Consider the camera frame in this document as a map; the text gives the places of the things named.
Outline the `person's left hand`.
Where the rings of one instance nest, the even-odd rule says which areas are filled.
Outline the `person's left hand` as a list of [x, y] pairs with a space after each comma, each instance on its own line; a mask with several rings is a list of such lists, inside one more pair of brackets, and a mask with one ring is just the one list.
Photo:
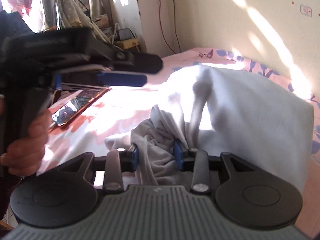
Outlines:
[[8, 168], [10, 174], [27, 177], [39, 170], [48, 142], [50, 124], [51, 113], [48, 109], [44, 109], [31, 122], [28, 136], [9, 145], [1, 156], [1, 164]]

